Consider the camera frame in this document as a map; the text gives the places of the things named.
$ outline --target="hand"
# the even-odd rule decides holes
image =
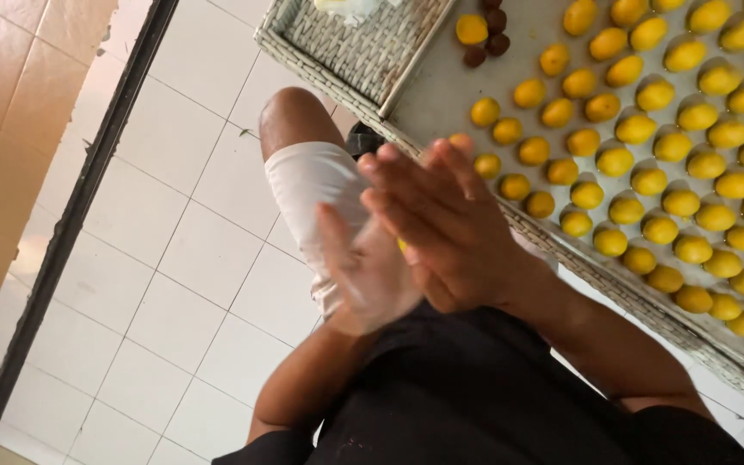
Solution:
[[[395,146],[364,155],[361,173],[374,187],[364,206],[407,242],[413,278],[440,311],[489,305],[513,312],[555,275],[513,239],[507,220],[467,154],[432,144],[422,168]]]
[[[418,287],[395,237],[372,217],[354,241],[346,220],[327,204],[317,206],[326,266],[343,295],[327,324],[353,336],[374,333],[412,310]]]

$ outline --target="black shirt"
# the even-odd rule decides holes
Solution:
[[[324,420],[264,434],[212,465],[733,464],[744,449],[674,407],[623,413],[506,313],[428,304],[385,331]]]

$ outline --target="leg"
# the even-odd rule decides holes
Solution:
[[[329,113],[307,90],[290,87],[274,94],[260,115],[260,145],[274,198],[315,274],[312,295],[321,311],[331,313],[341,298],[323,261],[315,205],[335,205],[357,234],[369,218],[360,204],[366,180]]]

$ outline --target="brown dough ball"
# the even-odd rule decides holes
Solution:
[[[491,56],[502,56],[510,48],[510,38],[503,34],[496,34],[487,40],[485,48]]]
[[[464,64],[470,68],[478,68],[487,59],[487,52],[479,46],[469,46],[464,53]]]
[[[492,36],[493,34],[500,34],[507,29],[507,14],[498,8],[490,10],[484,16],[487,20],[487,31]]]
[[[501,6],[501,0],[481,0],[481,8],[488,12]]]

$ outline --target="white shorts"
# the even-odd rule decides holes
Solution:
[[[318,202],[333,205],[346,219],[355,237],[369,219],[369,213],[360,204],[360,194],[369,183],[358,173],[352,157],[333,143],[300,143],[285,147],[269,157],[265,170],[280,213],[306,264],[315,274],[312,297],[324,314],[330,314],[341,303],[341,296],[323,259],[315,207]],[[515,231],[512,233],[525,250],[547,260],[552,267],[556,265],[531,242]]]

